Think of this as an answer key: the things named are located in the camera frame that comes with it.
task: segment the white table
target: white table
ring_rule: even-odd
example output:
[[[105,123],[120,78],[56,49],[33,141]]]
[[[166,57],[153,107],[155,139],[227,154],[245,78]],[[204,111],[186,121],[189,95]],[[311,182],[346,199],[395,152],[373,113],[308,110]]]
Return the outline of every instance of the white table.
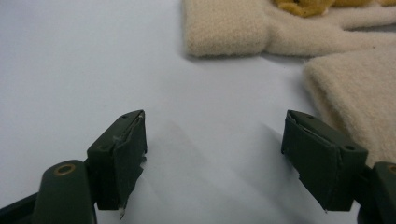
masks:
[[[317,115],[301,58],[196,59],[180,0],[0,1],[0,207],[85,160],[121,114],[147,114],[126,215],[99,223],[356,223],[325,213],[280,153],[288,109]]]

